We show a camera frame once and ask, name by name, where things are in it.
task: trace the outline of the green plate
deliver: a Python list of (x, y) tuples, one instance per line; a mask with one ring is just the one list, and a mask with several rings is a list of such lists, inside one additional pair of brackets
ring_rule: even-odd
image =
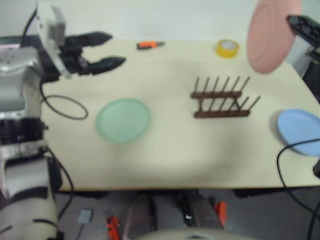
[(141, 137), (150, 124), (149, 108), (131, 98), (115, 100), (104, 106), (96, 117), (96, 130), (116, 144), (132, 142)]

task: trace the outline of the white wall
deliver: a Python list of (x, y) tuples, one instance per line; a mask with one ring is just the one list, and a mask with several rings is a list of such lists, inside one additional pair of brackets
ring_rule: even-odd
[[(55, 0), (67, 33), (105, 31), (118, 39), (245, 41), (257, 0)], [(36, 0), (0, 0), (0, 36), (19, 35)], [(320, 21), (320, 0), (302, 0)], [(29, 31), (36, 33), (33, 25)], [(297, 39), (287, 61), (300, 71), (308, 44)]]

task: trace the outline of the blue plate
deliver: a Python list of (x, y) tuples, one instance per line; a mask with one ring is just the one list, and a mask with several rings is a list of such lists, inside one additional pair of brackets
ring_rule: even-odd
[[(320, 118), (299, 109), (279, 114), (277, 129), (287, 145), (320, 138)], [(298, 153), (320, 157), (320, 141), (294, 146)]]

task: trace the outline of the orange marker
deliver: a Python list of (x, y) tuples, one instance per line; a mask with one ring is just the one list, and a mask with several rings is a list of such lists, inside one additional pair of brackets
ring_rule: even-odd
[(165, 45), (164, 41), (143, 41), (143, 42), (139, 42), (136, 45), (136, 48), (138, 50), (145, 50), (145, 49), (154, 49), (156, 47), (159, 46), (163, 46)]

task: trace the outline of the orange clip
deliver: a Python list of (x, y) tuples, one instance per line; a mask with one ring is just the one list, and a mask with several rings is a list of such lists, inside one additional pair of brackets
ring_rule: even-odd
[(227, 204), (224, 201), (220, 201), (214, 205), (216, 214), (218, 214), (222, 226), (225, 227), (227, 221)]
[(106, 219), (106, 226), (108, 228), (108, 235), (110, 240), (121, 240), (118, 231), (119, 219), (115, 216), (110, 216)]

